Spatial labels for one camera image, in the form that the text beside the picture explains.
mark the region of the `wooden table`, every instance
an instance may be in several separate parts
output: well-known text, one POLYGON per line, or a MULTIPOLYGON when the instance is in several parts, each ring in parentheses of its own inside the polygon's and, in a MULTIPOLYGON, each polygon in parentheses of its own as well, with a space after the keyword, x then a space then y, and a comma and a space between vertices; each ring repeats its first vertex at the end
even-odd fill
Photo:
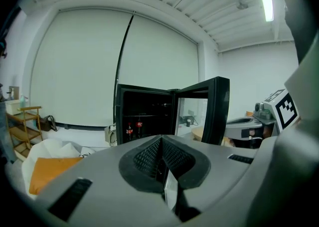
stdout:
MULTIPOLYGON (((204 133, 204 127, 193 128, 191 132, 197 141, 201 141, 204 133)), ((223 138, 221 146, 233 147, 233 145, 229 141, 229 138, 227 137, 223 138)))
POLYGON ((39 125, 39 131, 31 129, 26 126, 26 122, 31 120, 38 120, 38 123, 40 123, 39 108, 41 107, 37 106, 37 107, 21 108, 22 112, 16 115, 11 115, 6 113, 6 125, 10 133, 10 138, 13 144, 14 153, 18 157, 18 159, 22 161, 24 161, 29 155, 30 149, 32 147, 30 141, 38 136, 40 136, 41 140, 43 140, 40 125, 39 125), (26 112, 26 110, 33 110, 33 109, 37 110, 36 115, 26 112), (9 127, 8 118, 15 120, 17 124, 13 127, 9 127), (14 136, 17 140, 20 141, 18 145, 14 145, 12 136, 14 136))

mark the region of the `red bottle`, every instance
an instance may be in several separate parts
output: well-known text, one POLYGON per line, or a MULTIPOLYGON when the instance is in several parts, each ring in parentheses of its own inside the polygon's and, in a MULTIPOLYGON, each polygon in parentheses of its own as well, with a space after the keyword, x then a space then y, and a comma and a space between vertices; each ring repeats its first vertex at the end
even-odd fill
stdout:
POLYGON ((143 122, 141 121, 140 117, 139 117, 139 120, 135 123, 135 126, 137 127, 136 137, 141 138, 143 122))
POLYGON ((131 128, 131 123, 129 122, 129 126, 126 129, 127 139, 131 140, 133 138, 133 129, 131 128))

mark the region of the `white container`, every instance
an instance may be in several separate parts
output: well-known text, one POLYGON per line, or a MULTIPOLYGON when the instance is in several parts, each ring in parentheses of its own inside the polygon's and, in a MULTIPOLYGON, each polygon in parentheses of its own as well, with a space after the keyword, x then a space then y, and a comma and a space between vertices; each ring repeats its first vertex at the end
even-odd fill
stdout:
POLYGON ((11 115, 19 114, 21 111, 19 111, 18 108, 20 108, 19 99, 5 102, 5 109, 8 114, 11 114, 11 115))

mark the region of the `orange cushion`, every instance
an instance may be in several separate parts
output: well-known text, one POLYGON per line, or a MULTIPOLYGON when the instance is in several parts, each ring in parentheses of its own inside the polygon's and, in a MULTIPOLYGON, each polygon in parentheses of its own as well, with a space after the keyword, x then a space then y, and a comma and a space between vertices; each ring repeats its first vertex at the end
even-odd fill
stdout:
POLYGON ((54 178, 66 171, 68 168, 82 160, 77 158, 38 158, 31 177, 29 193, 39 194, 39 192, 54 178))

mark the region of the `bag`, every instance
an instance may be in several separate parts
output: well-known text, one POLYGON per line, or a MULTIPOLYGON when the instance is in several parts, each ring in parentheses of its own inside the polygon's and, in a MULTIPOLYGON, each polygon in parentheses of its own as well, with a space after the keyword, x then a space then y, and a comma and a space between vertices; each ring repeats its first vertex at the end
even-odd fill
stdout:
MULTIPOLYGON (((40 119, 40 126, 41 126, 41 130, 43 131, 50 131, 50 129, 54 130, 54 131, 58 131, 58 129, 56 128, 55 125, 55 121, 52 115, 48 115, 44 118, 39 118, 40 119)), ((39 128, 39 123, 38 121, 36 121, 36 127, 39 128)))

